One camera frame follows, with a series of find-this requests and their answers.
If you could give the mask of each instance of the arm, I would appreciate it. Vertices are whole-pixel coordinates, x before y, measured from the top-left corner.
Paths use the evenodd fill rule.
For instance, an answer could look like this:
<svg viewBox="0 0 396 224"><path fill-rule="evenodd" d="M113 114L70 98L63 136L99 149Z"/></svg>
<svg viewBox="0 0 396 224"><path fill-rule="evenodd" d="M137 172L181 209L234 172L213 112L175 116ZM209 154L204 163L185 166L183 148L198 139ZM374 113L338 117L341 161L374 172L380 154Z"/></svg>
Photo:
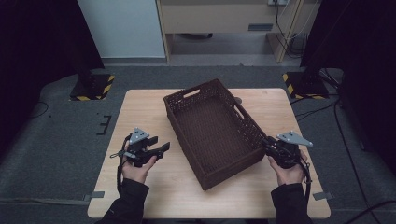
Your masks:
<svg viewBox="0 0 396 224"><path fill-rule="evenodd" d="M278 187L271 192L276 209L276 224L307 224L312 223L307 214L307 202L304 196L304 171L300 165L283 169L276 164L272 157L268 157L271 167L276 172Z"/></svg>
<svg viewBox="0 0 396 224"><path fill-rule="evenodd" d="M143 167L134 167L128 161L122 166L122 189L120 197L111 204L105 216L96 222L105 223L132 223L140 224L143 218L144 202L149 187L144 183L149 169L155 164L157 157L153 156Z"/></svg>

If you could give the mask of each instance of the brown basket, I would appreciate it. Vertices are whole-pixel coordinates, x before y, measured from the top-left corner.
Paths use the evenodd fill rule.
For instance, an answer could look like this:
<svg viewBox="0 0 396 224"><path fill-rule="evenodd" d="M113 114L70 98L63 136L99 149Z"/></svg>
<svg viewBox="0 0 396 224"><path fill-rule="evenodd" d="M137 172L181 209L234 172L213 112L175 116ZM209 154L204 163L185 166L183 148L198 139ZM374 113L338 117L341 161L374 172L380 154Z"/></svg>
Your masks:
<svg viewBox="0 0 396 224"><path fill-rule="evenodd" d="M218 79L163 98L203 190L262 160L265 133Z"/></svg>

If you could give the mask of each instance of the white wall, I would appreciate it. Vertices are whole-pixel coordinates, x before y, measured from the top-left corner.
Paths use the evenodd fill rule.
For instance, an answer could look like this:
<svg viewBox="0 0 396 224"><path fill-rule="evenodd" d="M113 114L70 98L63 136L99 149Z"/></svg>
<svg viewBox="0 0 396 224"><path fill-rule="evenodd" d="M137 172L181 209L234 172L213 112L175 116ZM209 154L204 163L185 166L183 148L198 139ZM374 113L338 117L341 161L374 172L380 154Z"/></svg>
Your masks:
<svg viewBox="0 0 396 224"><path fill-rule="evenodd" d="M165 58L155 0L78 0L102 58Z"/></svg>

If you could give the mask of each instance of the gray floor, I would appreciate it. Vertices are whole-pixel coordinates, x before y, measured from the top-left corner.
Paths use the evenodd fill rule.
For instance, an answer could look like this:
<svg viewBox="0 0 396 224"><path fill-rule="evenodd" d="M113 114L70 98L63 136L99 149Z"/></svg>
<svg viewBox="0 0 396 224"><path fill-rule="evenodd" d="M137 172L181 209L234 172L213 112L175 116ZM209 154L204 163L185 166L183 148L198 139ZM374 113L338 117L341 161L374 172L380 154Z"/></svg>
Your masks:
<svg viewBox="0 0 396 224"><path fill-rule="evenodd" d="M301 71L298 59L276 63L264 34L214 35L212 39L176 39L169 64L140 63L108 66L116 76L109 95L102 101L73 102L68 94L77 76L63 78L46 86L26 126L21 130L6 159L0 164L0 198L60 199L82 202L92 193L106 148L120 112L123 96L129 89L188 88L219 78L227 88L282 88L281 75ZM340 78L342 72L331 69ZM292 104L298 116L327 106L337 100L302 100ZM346 137L367 203L374 205L396 199L396 177L374 152L360 149L360 141L342 108L337 115ZM105 135L101 123L111 116ZM299 121L310 148L320 183L334 196L329 200L332 214L315 223L345 223L367 205L362 197L351 159L338 131L333 107ZM87 216L88 205L47 203L2 203L0 223L93 223ZM395 223L396 206L375 210L380 223ZM148 223L191 223L195 220L156 219ZM242 219L204 219L204 223L245 223ZM354 223L375 223L364 215Z"/></svg>

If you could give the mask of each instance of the stand base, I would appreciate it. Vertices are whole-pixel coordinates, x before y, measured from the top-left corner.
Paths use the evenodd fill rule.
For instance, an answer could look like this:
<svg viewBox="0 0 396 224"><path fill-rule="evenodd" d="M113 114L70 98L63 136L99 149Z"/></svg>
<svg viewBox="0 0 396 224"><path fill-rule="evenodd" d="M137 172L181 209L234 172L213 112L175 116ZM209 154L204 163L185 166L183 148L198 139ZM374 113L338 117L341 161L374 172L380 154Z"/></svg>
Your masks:
<svg viewBox="0 0 396 224"><path fill-rule="evenodd" d="M86 88L82 85L80 80L76 83L70 93L71 101L89 101L89 100L102 100L107 96L111 84L115 76L110 74L92 75L94 80L93 88Z"/></svg>
<svg viewBox="0 0 396 224"><path fill-rule="evenodd" d="M321 80L315 79L311 83L303 83L303 74L304 72L288 72L283 74L282 77L288 87L291 98L329 98L329 92Z"/></svg>

